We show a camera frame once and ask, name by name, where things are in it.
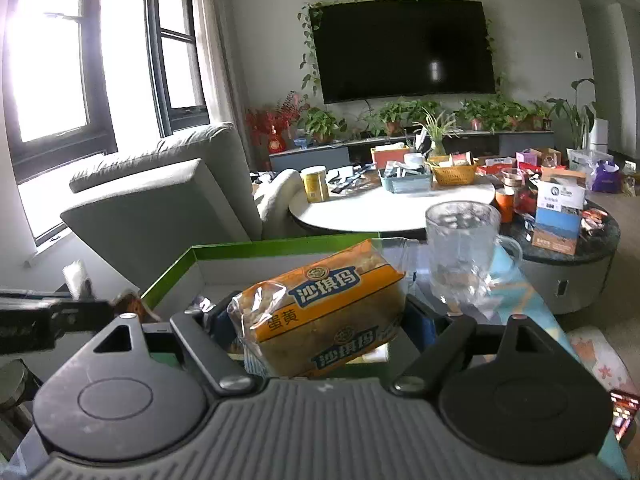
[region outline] yellow canister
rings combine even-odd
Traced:
[[[312,166],[300,171],[305,183],[306,199],[309,202],[329,200],[329,189],[326,186],[326,167]]]

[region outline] orange cup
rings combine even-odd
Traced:
[[[500,211],[500,222],[508,224],[513,221],[513,199],[515,193],[512,189],[503,188],[495,190],[495,201],[498,203],[498,211]]]

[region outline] wicker basket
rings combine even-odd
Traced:
[[[449,155],[434,156],[427,160],[438,184],[441,186],[466,186],[466,184],[473,183],[476,176],[476,168],[478,167],[477,164],[454,166],[453,168],[441,168],[438,166],[445,160],[449,160]]]

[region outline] gray ribbed plate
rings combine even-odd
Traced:
[[[484,456],[453,436],[428,403],[399,399],[383,390],[377,379],[365,379],[271,380],[257,396],[222,402],[196,438],[167,456],[113,468],[52,457],[35,478],[613,480],[615,476],[594,456],[544,467]]]

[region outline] gray armchair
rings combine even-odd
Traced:
[[[63,221],[143,290],[192,245],[308,235],[288,210],[303,189],[298,172],[282,172],[254,201],[231,123],[167,137],[145,153],[105,156],[69,187]]]

